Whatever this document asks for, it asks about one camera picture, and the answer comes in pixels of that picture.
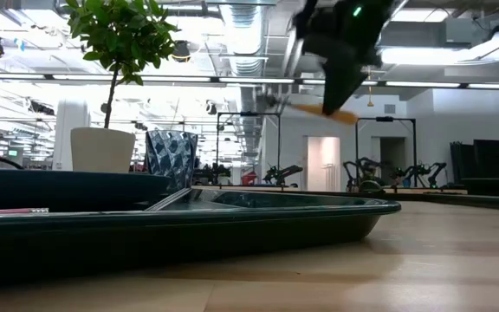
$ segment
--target dark green tray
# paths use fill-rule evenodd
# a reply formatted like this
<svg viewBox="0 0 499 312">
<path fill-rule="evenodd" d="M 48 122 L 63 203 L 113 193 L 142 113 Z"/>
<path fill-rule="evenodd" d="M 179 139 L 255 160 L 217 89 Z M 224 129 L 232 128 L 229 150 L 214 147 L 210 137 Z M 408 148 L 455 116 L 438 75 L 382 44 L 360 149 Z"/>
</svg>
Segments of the dark green tray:
<svg viewBox="0 0 499 312">
<path fill-rule="evenodd" d="M 241 207 L 244 198 L 252 208 Z M 399 209 L 375 199 L 213 191 L 164 211 L 0 216 L 0 285 L 344 243 Z"/>
<path fill-rule="evenodd" d="M 168 183 L 149 174 L 0 169 L 0 209 L 125 210 L 159 200 Z"/>
</svg>

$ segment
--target black stand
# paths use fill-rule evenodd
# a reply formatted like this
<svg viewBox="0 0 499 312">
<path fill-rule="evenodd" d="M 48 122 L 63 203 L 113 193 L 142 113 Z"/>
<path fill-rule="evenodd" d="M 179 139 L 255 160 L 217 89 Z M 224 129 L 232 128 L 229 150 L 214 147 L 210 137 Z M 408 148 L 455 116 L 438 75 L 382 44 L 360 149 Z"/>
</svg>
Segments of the black stand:
<svg viewBox="0 0 499 312">
<path fill-rule="evenodd" d="M 377 122 L 394 122 L 395 120 L 410 121 L 412 123 L 413 131 L 413 165 L 417 166 L 417 133 L 416 133 L 416 120 L 415 118 L 393 118 L 390 116 L 386 117 L 375 117 L 375 118 L 358 118 L 355 123 L 355 162 L 357 163 L 360 158 L 360 129 L 359 124 L 361 120 L 373 120 Z M 357 185 L 360 183 L 360 176 L 357 174 Z M 414 176 L 415 187 L 417 187 L 417 176 Z"/>
<path fill-rule="evenodd" d="M 278 152 L 276 155 L 276 168 L 280 170 L 281 168 L 281 115 L 279 113 L 253 113 L 253 112 L 241 112 L 241 113 L 217 113 L 217 155 L 215 157 L 215 162 L 217 163 L 218 166 L 218 136 L 221 132 L 220 130 L 220 125 L 221 125 L 221 116 L 223 115 L 237 115 L 240 117 L 259 117 L 259 116 L 275 116 L 278 119 Z M 218 173 L 215 174 L 215 180 L 213 181 L 213 184 L 217 185 L 218 184 Z"/>
</svg>

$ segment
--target plant stem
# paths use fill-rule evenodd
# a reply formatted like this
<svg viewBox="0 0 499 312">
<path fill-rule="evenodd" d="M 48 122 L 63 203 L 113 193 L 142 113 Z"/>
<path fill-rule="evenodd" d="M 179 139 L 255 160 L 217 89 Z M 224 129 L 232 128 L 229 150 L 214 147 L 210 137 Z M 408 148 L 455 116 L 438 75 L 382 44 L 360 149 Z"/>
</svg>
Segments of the plant stem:
<svg viewBox="0 0 499 312">
<path fill-rule="evenodd" d="M 119 66 L 115 66 L 113 79 L 111 80 L 111 90 L 109 91 L 109 100 L 107 100 L 107 111 L 105 112 L 105 128 L 109 128 L 109 121 L 111 120 L 111 103 L 113 102 L 114 87 L 117 84 L 117 76 L 119 75 Z"/>
</svg>

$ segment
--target ceiling light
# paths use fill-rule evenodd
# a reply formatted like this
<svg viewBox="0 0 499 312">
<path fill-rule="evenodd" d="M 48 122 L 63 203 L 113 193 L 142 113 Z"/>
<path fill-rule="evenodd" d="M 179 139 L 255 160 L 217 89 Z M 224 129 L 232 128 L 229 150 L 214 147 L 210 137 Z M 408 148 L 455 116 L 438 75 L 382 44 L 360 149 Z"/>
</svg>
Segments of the ceiling light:
<svg viewBox="0 0 499 312">
<path fill-rule="evenodd" d="M 499 90 L 499 83 L 470 83 L 467 88 Z"/>
<path fill-rule="evenodd" d="M 167 10 L 177 10 L 177 11 L 182 11 L 182 10 L 201 10 L 201 5 L 163 5 L 164 9 Z M 207 10 L 209 12 L 218 12 L 218 7 L 208 7 Z"/>
<path fill-rule="evenodd" d="M 440 48 L 386 48 L 382 50 L 383 63 L 402 65 L 454 65 L 468 60 L 467 49 Z"/>
<path fill-rule="evenodd" d="M 53 75 L 53 77 L 56 80 L 74 81 L 111 81 L 113 79 L 111 75 Z"/>
<path fill-rule="evenodd" d="M 402 9 L 392 18 L 393 22 L 440 23 L 445 20 L 453 9 Z"/>
<path fill-rule="evenodd" d="M 459 83 L 453 82 L 415 82 L 415 81 L 387 81 L 388 87 L 416 87 L 416 88 L 457 88 Z"/>
<path fill-rule="evenodd" d="M 222 59 L 244 59 L 244 60 L 268 60 L 267 56 L 255 56 L 255 55 L 220 55 L 219 58 Z"/>
<path fill-rule="evenodd" d="M 146 76 L 142 75 L 144 81 L 162 82 L 211 82 L 209 77 L 182 77 L 182 76 Z"/>
<path fill-rule="evenodd" d="M 0 74 L 0 79 L 45 79 L 43 75 L 38 74 Z"/>
<path fill-rule="evenodd" d="M 307 85 L 324 85 L 325 81 L 321 79 L 304 79 L 302 83 Z"/>
<path fill-rule="evenodd" d="M 283 78 L 243 78 L 243 77 L 226 77 L 219 78 L 220 82 L 226 83 L 294 83 L 294 79 Z"/>
</svg>

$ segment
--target ventilation duct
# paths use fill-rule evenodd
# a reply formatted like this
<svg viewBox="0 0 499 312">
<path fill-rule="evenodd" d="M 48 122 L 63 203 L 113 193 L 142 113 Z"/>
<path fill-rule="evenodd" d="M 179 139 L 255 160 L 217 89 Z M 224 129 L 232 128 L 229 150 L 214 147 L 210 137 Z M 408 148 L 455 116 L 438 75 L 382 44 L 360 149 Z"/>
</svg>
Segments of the ventilation duct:
<svg viewBox="0 0 499 312">
<path fill-rule="evenodd" d="M 221 14 L 226 25 L 228 52 L 234 56 L 252 56 L 262 51 L 264 35 L 264 8 L 259 5 L 221 5 Z M 230 68 L 235 76 L 261 76 L 263 60 L 251 57 L 230 58 Z M 240 88 L 241 110 L 262 112 L 253 98 L 253 88 Z M 246 139 L 246 152 L 257 149 L 259 137 L 256 126 L 262 125 L 262 118 L 242 118 Z"/>
</svg>

